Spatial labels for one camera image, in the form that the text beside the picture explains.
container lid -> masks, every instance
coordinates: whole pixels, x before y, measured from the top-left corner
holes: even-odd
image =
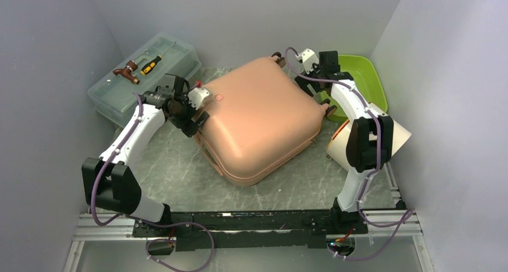
[[[115,67],[115,69],[124,68],[127,61],[133,60],[138,65],[138,69],[132,75],[139,78],[139,84],[133,84],[121,75],[114,75],[113,69],[103,79],[93,85],[89,89],[88,94],[91,98],[104,103],[113,110],[124,113],[135,102],[133,92],[142,94],[147,90],[153,89],[158,80],[166,72],[192,51],[193,47],[190,44],[184,43],[164,32],[157,34],[147,44]],[[162,60],[157,63],[152,72],[142,75],[141,68],[157,57],[157,55],[162,55]]]

screwdriver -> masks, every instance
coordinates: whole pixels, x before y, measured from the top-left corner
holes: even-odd
[[[176,44],[176,41],[171,46],[169,46],[169,48],[166,49],[166,51],[163,54],[157,55],[154,59],[152,59],[152,61],[147,63],[145,66],[143,66],[143,68],[141,69],[141,74],[147,75],[148,73],[152,72],[155,65],[157,65],[157,63],[159,63],[159,61],[162,60],[162,56],[165,55],[166,52],[168,52],[169,49],[171,49],[175,44]]]

white wall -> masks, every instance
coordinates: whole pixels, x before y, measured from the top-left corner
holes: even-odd
[[[294,46],[369,56],[399,0],[94,0],[128,57],[159,31],[205,66],[238,66]]]
[[[86,91],[120,61],[92,0],[0,0],[0,271],[62,271],[113,135]]]
[[[508,270],[508,2],[401,0],[372,60],[438,271]]]

white cable clip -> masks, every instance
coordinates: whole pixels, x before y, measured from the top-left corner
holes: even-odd
[[[350,87],[349,87],[349,92],[353,91],[356,89],[356,84],[353,83]]]

clear plastic box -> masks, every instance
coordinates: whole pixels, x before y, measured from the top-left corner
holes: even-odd
[[[162,60],[153,71],[142,75],[141,68],[157,55],[163,54],[172,44],[174,44],[173,47],[162,55]],[[132,75],[139,78],[139,84],[132,84],[121,75],[113,74],[113,70],[124,68],[129,60],[133,60],[138,65],[138,69]],[[125,127],[136,107],[136,97],[133,92],[143,94],[147,90],[154,90],[159,85],[172,87],[174,78],[164,77],[165,73],[189,80],[200,67],[201,62],[192,45],[161,32],[93,85],[88,90],[88,95],[97,105],[96,109],[99,113],[117,125]]]

